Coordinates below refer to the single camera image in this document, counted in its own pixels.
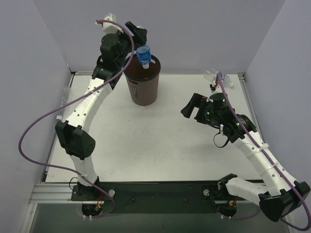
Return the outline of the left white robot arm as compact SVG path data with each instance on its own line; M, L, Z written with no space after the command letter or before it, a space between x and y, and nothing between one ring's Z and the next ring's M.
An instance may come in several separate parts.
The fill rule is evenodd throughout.
M128 21L125 27L110 18L97 20L105 35L85 96L74 111L55 126L60 145L65 149L79 173L74 197L78 200L96 200L99 177L94 170L92 153L96 142L89 135L89 128L103 100L113 91L123 71L129 65L127 56L147 42L147 30Z

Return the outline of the blue label plastic bottle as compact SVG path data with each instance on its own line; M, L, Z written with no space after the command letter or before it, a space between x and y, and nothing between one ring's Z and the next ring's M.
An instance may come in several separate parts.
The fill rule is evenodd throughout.
M144 69L149 68L149 63L151 62L151 49L148 45L140 46L136 49L136 55L138 62L142 65Z

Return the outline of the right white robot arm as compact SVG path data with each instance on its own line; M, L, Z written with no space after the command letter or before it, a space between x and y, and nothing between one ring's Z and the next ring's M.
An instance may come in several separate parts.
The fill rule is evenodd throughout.
M210 97L194 93L181 114L190 118L194 108L198 108L195 120L226 136L227 142L246 156L264 182L254 184L230 174L219 181L219 186L228 194L258 205L273 222L282 220L304 203L310 186L286 171L263 142L253 122L245 115L236 114L223 93Z

